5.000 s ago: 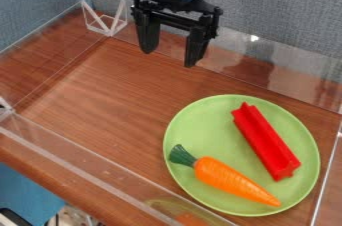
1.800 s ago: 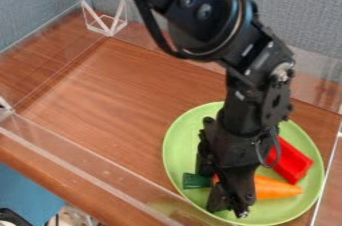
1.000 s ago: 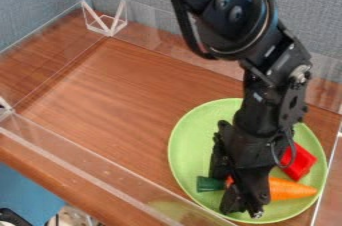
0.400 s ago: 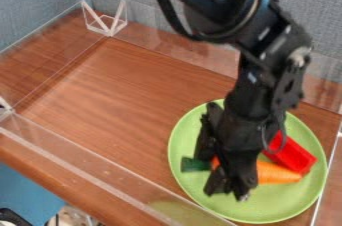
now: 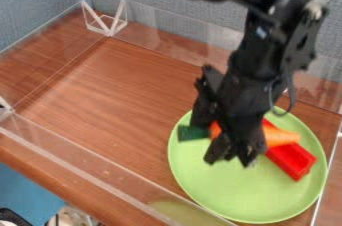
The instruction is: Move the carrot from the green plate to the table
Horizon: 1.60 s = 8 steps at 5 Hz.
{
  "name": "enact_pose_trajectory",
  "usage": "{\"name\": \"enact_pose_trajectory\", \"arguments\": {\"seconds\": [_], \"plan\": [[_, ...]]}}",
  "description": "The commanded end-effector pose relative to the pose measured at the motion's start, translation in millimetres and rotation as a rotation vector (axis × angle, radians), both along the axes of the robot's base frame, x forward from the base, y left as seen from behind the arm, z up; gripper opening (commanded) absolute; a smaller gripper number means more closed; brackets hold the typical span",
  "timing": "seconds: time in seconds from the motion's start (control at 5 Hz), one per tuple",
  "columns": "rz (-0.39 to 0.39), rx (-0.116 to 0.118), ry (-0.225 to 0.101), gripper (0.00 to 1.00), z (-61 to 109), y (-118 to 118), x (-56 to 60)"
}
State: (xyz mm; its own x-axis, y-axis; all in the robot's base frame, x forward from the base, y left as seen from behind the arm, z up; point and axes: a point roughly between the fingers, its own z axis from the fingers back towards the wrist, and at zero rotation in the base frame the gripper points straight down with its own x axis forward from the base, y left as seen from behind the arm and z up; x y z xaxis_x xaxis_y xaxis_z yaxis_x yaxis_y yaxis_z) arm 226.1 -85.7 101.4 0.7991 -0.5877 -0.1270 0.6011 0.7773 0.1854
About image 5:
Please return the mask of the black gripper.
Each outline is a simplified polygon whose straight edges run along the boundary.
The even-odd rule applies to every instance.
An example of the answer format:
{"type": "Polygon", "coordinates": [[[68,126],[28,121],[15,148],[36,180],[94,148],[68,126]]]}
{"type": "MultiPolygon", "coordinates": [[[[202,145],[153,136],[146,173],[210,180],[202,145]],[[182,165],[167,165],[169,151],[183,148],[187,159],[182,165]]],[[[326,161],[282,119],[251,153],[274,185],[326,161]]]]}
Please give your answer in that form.
{"type": "Polygon", "coordinates": [[[233,71],[221,73],[205,65],[195,87],[198,97],[190,125],[210,127],[211,144],[205,161],[213,165],[222,159],[238,158],[243,167],[250,167],[267,150],[262,117],[274,108],[283,91],[293,89],[293,75],[258,79],[233,71]],[[217,121],[233,127],[222,129],[217,121]]]}

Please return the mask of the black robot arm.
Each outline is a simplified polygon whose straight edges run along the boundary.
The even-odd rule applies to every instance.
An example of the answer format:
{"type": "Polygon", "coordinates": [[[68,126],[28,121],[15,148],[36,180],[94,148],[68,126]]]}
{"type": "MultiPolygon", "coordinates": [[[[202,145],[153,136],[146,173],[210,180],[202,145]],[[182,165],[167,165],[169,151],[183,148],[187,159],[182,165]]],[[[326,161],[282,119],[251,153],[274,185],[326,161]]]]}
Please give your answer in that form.
{"type": "Polygon", "coordinates": [[[205,161],[238,158],[250,166],[267,151],[265,114],[279,97],[295,93],[294,74],[317,58],[316,40],[330,0],[231,0],[247,8],[245,35],[227,71],[202,67],[190,126],[222,129],[205,161]]]}

